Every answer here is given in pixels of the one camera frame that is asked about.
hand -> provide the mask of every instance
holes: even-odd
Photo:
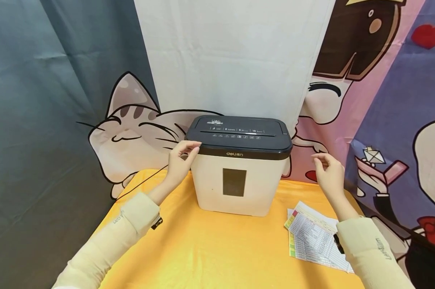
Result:
[[[169,153],[169,165],[165,181],[178,186],[187,176],[191,163],[198,155],[201,142],[182,140]],[[187,153],[188,157],[183,160],[181,156]]]
[[[315,164],[317,183],[327,197],[344,196],[344,167],[328,153],[312,155]]]

power cord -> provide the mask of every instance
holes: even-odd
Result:
[[[126,192],[124,195],[120,196],[119,198],[116,199],[115,203],[119,200],[121,200],[123,197],[125,197],[126,195],[130,194],[133,190],[137,189],[140,185],[142,185],[144,182],[146,182],[147,180],[151,179],[154,175],[156,175],[157,173],[159,173],[160,171],[164,170],[168,165],[165,165],[164,167],[160,168],[156,173],[152,174],[151,176],[149,176],[147,179],[145,179],[143,182],[139,183],[138,185],[135,186],[135,188],[131,189],[130,191]]]

white backdrop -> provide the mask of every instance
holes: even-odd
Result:
[[[334,0],[134,0],[163,112],[278,118],[293,131]]]

beige sweater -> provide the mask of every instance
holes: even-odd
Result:
[[[113,222],[102,228],[68,262],[54,289],[96,289],[111,266],[143,237],[159,218],[159,207],[137,194]],[[397,265],[389,244],[369,218],[337,225],[340,243],[366,289],[414,288]]]

cat ear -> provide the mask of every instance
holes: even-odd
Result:
[[[129,72],[124,74],[114,86],[106,116],[109,117],[118,108],[128,104],[142,104],[159,112],[159,107],[147,89]]]

